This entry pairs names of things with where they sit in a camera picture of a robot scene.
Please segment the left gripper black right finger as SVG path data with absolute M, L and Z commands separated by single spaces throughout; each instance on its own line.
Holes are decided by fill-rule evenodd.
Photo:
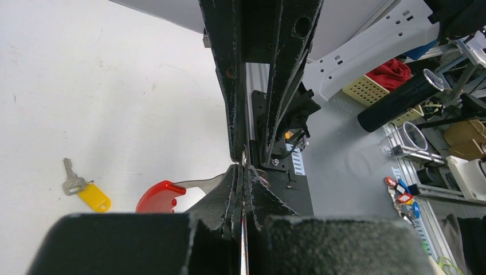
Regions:
M 298 215 L 255 168 L 244 172 L 249 274 L 434 274 L 403 219 Z

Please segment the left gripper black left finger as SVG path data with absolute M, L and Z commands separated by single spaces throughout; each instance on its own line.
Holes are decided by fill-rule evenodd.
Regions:
M 239 274 L 243 167 L 181 214 L 82 214 L 48 231 L 29 274 Z

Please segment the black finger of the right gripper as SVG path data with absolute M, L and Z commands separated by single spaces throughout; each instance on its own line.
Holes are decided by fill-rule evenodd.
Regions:
M 266 110 L 262 121 L 262 162 L 269 163 L 277 130 L 303 77 L 323 1 L 277 1 Z
M 240 162 L 246 144 L 241 1 L 199 1 L 199 6 L 225 102 L 230 158 Z

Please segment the metal keyring with red handle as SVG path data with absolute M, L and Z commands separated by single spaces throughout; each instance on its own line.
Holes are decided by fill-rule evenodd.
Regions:
M 182 213 L 211 192 L 224 177 L 219 174 L 210 179 L 171 182 L 164 180 L 150 187 L 140 198 L 135 212 Z

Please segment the key with yellow tag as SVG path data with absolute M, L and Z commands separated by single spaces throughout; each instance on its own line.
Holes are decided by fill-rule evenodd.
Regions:
M 66 180 L 62 184 L 65 195 L 77 195 L 91 210 L 96 213 L 105 213 L 111 206 L 111 199 L 105 195 L 95 184 L 94 181 L 86 181 L 78 176 L 72 169 L 72 161 L 68 158 L 63 159 L 66 171 Z

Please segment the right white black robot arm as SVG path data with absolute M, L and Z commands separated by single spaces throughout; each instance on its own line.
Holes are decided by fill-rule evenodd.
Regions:
M 215 71 L 226 108 L 230 157 L 239 162 L 248 144 L 248 63 L 267 65 L 267 100 L 260 159 L 269 163 L 283 134 L 297 89 L 323 103 L 354 78 L 394 56 L 433 41 L 440 24 L 428 1 L 400 1 L 383 18 L 333 52 L 307 62 L 323 1 L 200 1 Z

